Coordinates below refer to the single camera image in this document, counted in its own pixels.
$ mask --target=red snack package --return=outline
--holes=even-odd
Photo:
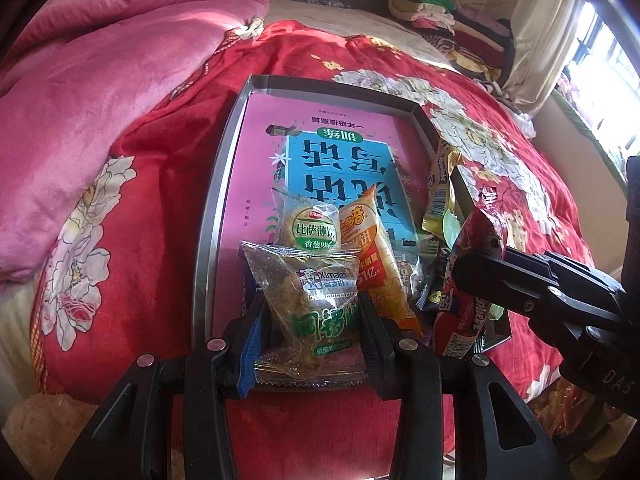
[[[462,226],[447,263],[431,348],[437,355],[461,359],[484,326],[491,303],[458,290],[451,269],[460,254],[479,251],[503,258],[507,229],[499,216],[475,208]]]

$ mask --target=yellow snack package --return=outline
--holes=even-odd
[[[378,314],[393,319],[403,330],[422,335],[417,317],[409,307],[394,252],[376,207],[376,186],[340,209],[342,243],[360,248],[358,290],[371,296]]]
[[[422,228],[438,236],[443,236],[442,219],[445,211],[453,214],[456,198],[451,185],[451,172],[462,162],[460,151],[446,140],[440,139],[436,158],[431,165],[427,180],[429,203],[422,218]]]

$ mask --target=window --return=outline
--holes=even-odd
[[[640,124],[634,120],[640,77],[591,4],[580,14],[559,89],[622,166],[628,156],[640,154]]]

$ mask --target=patterned cloth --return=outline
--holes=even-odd
[[[477,201],[483,187],[497,189],[509,245],[592,263],[558,174],[468,78],[377,38],[339,38],[297,22],[274,23],[257,41],[236,41],[205,67],[112,145],[63,227],[34,308],[41,391],[97,402],[139,354],[165,359],[190,352],[193,267],[210,172],[229,111],[251,74],[336,81],[420,104],[462,152],[460,173],[471,197]],[[525,318],[510,319],[513,338],[490,355],[522,397],[534,396],[561,359]],[[309,470],[316,478],[388,473],[399,404],[376,399],[368,386],[306,395],[254,391],[226,405],[240,479],[293,480],[308,478]],[[450,399],[444,423],[449,452]]]

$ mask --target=orange snack package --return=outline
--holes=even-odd
[[[358,290],[369,292],[380,316],[421,336],[420,323],[409,307],[389,237],[378,215],[376,186],[340,209],[340,232],[343,244],[355,243],[360,248]]]

